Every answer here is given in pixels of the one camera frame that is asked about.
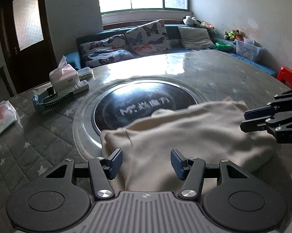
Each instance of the tissue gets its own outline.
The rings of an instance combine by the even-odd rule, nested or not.
[[[0,103],[0,134],[16,121],[16,110],[9,101]]]
[[[49,78],[57,93],[80,82],[77,71],[67,64],[65,56],[62,57],[58,68],[50,72]]]

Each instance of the sofa armrest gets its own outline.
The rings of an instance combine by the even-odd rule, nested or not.
[[[80,56],[78,51],[72,51],[64,55],[66,62],[70,64],[76,71],[81,69]]]

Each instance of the black round cooktop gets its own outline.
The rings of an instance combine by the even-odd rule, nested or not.
[[[150,116],[157,109],[179,110],[196,104],[180,87],[164,82],[139,82],[117,88],[94,109],[92,125],[97,132],[115,130]]]

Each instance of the red plastic stool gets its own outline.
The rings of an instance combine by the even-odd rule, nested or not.
[[[277,79],[284,84],[288,84],[292,89],[292,70],[286,66],[282,66],[280,71],[278,72]]]

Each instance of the white remote control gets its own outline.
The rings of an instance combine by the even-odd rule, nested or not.
[[[74,95],[86,90],[89,88],[89,83],[86,81],[86,80],[83,80],[83,81],[80,81],[79,83],[69,87],[69,88],[66,88],[66,89],[63,89],[62,91],[60,91],[58,93],[58,97],[62,97],[64,95],[67,95],[69,92],[73,92]]]

